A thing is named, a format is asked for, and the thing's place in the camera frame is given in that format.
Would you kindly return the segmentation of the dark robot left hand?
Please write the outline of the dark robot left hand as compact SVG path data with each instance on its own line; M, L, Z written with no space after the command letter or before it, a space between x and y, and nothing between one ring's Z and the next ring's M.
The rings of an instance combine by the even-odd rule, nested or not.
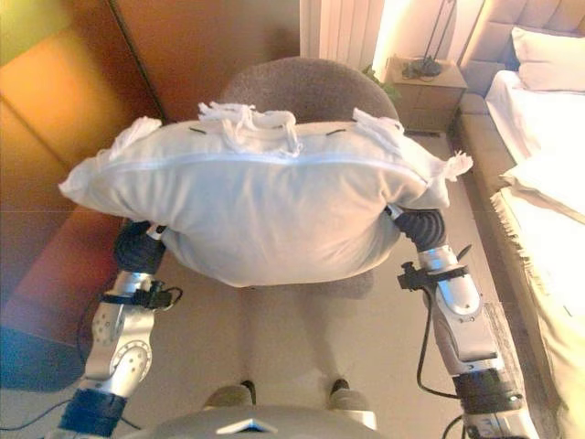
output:
M120 270L155 274L165 254L165 226L126 220L115 240L113 256Z

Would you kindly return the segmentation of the dark robot right hand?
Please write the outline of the dark robot right hand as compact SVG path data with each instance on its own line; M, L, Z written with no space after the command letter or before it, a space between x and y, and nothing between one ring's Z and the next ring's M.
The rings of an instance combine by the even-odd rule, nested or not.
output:
M399 231L412 241L417 252L426 252L446 244L446 227L438 209L402 209L387 205L385 211Z

